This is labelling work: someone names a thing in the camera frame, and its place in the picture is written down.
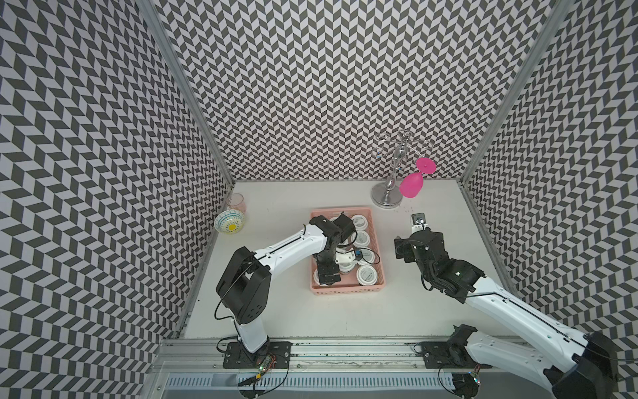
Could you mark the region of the green yogurt cup white lid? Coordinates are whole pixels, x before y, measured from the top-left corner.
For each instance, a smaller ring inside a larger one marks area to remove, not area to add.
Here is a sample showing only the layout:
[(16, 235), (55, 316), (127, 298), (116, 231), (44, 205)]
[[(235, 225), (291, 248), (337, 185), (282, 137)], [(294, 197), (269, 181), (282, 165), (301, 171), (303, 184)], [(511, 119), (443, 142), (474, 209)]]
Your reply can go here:
[(368, 219), (362, 214), (355, 214), (352, 216), (352, 222), (356, 231), (366, 231), (369, 227)]

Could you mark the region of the white lid yogurt cup right-near-basket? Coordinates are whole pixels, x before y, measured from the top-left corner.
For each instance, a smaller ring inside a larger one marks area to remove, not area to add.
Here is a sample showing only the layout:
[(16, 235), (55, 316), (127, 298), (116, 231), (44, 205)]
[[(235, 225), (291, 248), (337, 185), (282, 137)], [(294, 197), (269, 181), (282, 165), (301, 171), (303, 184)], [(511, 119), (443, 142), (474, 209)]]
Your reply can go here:
[(369, 234), (364, 230), (358, 230), (353, 245), (357, 248), (368, 248), (372, 240)]

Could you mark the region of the pink perforated plastic basket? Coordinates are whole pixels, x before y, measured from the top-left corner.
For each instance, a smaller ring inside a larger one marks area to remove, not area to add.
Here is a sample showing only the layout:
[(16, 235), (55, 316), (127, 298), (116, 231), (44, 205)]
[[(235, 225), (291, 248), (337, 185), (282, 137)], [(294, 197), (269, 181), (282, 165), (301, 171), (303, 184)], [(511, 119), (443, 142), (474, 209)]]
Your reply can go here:
[[(369, 227), (366, 232), (369, 234), (372, 242), (368, 249), (372, 249), (376, 252), (377, 255), (377, 264), (372, 265), (376, 268), (379, 274), (379, 282), (377, 285), (364, 287), (360, 286), (357, 282), (357, 268), (360, 264), (357, 263), (357, 267), (355, 267), (350, 274), (340, 274), (341, 281), (332, 285), (322, 285), (319, 284), (318, 276), (317, 276), (317, 264), (316, 259), (311, 257), (311, 274), (312, 274), (312, 282), (311, 282), (311, 290), (316, 295), (323, 294), (355, 294), (355, 293), (364, 293), (364, 292), (374, 292), (380, 291), (385, 287), (385, 270), (384, 264), (382, 261), (382, 257), (380, 257), (380, 246), (378, 240), (378, 234), (375, 230), (375, 223), (372, 215), (372, 210), (366, 207), (347, 207), (347, 208), (324, 208), (324, 209), (314, 209), (311, 212), (311, 217), (314, 218), (316, 216), (323, 215), (330, 221), (334, 221), (341, 213), (344, 213), (349, 218), (352, 218), (355, 214), (362, 214), (368, 219)], [(343, 249), (338, 248), (337, 251), (348, 251), (357, 248), (353, 245), (355, 237), (352, 236), (349, 240), (347, 240), (348, 247)]]

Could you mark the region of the red label yogurt cup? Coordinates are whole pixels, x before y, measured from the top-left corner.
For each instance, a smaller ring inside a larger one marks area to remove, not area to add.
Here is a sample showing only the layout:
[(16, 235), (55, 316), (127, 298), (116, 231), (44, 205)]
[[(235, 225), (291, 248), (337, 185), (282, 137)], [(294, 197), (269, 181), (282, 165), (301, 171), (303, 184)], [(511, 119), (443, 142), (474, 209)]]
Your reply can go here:
[(361, 258), (358, 260), (358, 264), (360, 265), (376, 265), (377, 264), (377, 255), (376, 252), (372, 249), (361, 248)]

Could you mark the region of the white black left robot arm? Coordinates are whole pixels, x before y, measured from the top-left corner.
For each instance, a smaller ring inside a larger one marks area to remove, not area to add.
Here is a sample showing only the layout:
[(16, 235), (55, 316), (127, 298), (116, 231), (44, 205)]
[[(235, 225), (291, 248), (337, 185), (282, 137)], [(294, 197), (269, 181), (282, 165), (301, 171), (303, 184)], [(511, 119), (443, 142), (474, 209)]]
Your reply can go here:
[(255, 251), (244, 246), (233, 253), (216, 292), (231, 312), (246, 352), (255, 354), (268, 343), (261, 314), (267, 307), (272, 281), (302, 260), (313, 258), (321, 284), (339, 282), (337, 246), (355, 232), (352, 219), (344, 214), (334, 221), (319, 215), (277, 244)]

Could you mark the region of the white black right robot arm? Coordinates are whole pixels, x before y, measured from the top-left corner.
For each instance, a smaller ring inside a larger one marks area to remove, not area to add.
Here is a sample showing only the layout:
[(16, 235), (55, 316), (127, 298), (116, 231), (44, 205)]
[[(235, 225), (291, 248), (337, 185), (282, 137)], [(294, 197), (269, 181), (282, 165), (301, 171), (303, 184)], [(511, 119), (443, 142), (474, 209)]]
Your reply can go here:
[(496, 367), (551, 392), (556, 398), (610, 398), (617, 388), (614, 342), (602, 332), (585, 333), (538, 311), (488, 277), (482, 269), (445, 250), (443, 234), (429, 228), (395, 238), (395, 256), (416, 264), (423, 282), (501, 323), (524, 340), (503, 341), (461, 324), (449, 343), (477, 365)]

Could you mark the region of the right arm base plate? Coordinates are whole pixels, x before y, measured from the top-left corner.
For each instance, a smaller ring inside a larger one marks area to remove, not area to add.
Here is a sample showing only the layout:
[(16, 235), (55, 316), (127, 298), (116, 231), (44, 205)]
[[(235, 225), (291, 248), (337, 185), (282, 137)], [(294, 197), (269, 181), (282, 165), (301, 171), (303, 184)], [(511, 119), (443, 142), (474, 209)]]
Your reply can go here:
[(420, 342), (417, 353), (427, 369), (474, 369), (479, 364), (467, 352), (466, 342)]

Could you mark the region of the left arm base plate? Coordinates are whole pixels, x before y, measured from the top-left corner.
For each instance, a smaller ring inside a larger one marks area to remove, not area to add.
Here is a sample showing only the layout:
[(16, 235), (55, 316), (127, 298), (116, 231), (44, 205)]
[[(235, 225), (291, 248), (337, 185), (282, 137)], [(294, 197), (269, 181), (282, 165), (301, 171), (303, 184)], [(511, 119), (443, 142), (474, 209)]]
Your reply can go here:
[(271, 357), (275, 369), (288, 369), (291, 354), (291, 342), (266, 342), (255, 353), (249, 352), (241, 342), (231, 342), (225, 349), (223, 368), (256, 370), (262, 361)]

